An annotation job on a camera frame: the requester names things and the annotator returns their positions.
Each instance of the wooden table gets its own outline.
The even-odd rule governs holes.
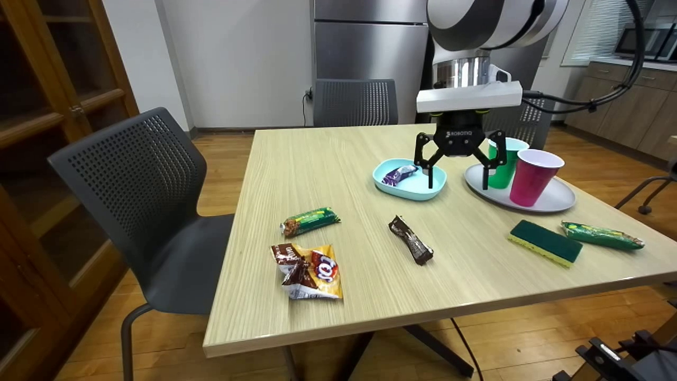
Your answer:
[[[256,131],[203,341],[209,359],[677,275],[673,239],[571,184],[578,204],[557,217],[520,215],[485,202],[463,183],[463,171],[478,164],[474,158],[437,164],[448,184],[434,202],[413,204],[376,190],[372,170],[392,158],[413,158],[418,131],[432,134],[434,126]],[[292,241],[334,245],[344,299],[289,302],[280,286],[271,245],[286,241],[280,233],[283,219],[320,206],[333,208],[340,225]],[[426,268],[414,264],[387,230],[396,215],[434,251]],[[640,237],[646,249],[625,254],[584,245],[574,268],[565,270],[506,239],[523,219],[552,232],[560,221],[614,227]]]

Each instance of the green snack bar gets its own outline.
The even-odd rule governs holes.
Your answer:
[[[339,217],[329,208],[317,208],[317,210],[308,210],[308,212],[286,219],[282,223],[282,236],[289,239],[289,237],[304,236],[308,232],[336,225],[336,223],[339,223]]]
[[[554,232],[547,232],[528,221],[520,221],[507,236],[512,243],[527,249],[533,254],[540,254],[560,268],[571,268],[578,259],[582,243],[570,237],[563,237]]]
[[[567,237],[575,241],[615,249],[622,253],[634,253],[644,249],[644,243],[636,237],[626,236],[622,232],[614,232],[614,230],[601,230],[601,227],[590,227],[579,223],[563,223],[563,232]]]

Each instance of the refrigerator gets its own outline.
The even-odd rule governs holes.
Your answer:
[[[424,0],[314,0],[314,78],[390,78],[397,123],[414,123],[426,65]]]

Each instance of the blue plate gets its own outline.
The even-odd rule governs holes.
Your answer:
[[[413,166],[413,162],[387,159],[378,164],[372,171],[372,181],[376,189],[387,195],[411,199],[411,202],[429,202],[436,195],[441,195],[441,190],[446,186],[446,175],[441,167],[434,167],[432,189],[428,189],[428,177],[424,175],[424,170],[416,170],[413,177],[405,178],[397,186],[384,184],[383,183],[384,175],[402,166]]]

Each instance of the pink cup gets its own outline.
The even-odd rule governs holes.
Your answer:
[[[520,151],[512,181],[509,202],[530,208],[565,162],[546,151]]]

